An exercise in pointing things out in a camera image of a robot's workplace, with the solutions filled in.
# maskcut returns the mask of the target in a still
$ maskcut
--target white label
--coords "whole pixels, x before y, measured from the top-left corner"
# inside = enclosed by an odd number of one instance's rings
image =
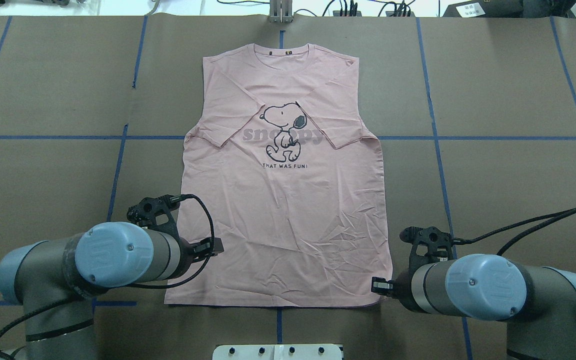
[[[474,18],[475,16],[486,14],[484,9],[482,9],[482,5],[478,2],[457,6],[457,11],[462,18]]]

